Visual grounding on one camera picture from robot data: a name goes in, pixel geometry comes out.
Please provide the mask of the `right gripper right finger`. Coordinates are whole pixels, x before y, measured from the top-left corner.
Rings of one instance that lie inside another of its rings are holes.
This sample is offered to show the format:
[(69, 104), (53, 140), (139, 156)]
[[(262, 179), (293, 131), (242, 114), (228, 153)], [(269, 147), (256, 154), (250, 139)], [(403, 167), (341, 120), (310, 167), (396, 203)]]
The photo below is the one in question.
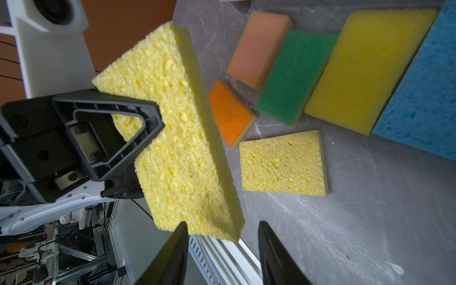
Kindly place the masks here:
[(264, 285), (311, 285), (266, 221), (258, 227), (258, 248)]

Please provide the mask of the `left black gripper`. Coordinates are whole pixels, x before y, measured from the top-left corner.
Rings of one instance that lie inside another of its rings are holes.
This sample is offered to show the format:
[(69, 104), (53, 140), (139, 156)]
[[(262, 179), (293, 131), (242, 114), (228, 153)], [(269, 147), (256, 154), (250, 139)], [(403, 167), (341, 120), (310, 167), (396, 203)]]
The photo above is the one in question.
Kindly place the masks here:
[[(114, 115), (137, 118), (128, 141)], [(1, 204), (54, 203), (90, 180), (124, 171), (164, 129), (159, 106), (97, 90), (1, 106)]]

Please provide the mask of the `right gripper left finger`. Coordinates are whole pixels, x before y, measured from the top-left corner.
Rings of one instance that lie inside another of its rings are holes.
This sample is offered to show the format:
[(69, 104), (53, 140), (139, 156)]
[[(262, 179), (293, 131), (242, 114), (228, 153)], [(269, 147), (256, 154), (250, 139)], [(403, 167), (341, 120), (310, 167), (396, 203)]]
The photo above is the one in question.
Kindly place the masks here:
[(180, 222), (136, 285), (182, 285), (186, 275), (189, 233)]

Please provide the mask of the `pale yellow sponge row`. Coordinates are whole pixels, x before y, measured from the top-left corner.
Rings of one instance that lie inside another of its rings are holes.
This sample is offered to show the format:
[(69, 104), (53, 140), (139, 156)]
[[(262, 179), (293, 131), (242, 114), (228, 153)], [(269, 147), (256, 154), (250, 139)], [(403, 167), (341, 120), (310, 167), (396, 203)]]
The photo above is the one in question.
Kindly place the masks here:
[(159, 106), (165, 127), (135, 160), (156, 226), (237, 242), (245, 220), (189, 31), (161, 25), (93, 84)]

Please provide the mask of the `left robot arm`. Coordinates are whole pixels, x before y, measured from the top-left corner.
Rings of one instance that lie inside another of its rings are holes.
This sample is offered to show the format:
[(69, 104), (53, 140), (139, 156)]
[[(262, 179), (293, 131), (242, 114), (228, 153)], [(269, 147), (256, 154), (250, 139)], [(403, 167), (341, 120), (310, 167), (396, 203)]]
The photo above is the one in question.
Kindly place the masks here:
[(165, 123), (151, 101), (79, 90), (1, 107), (1, 236), (142, 198), (134, 160)]

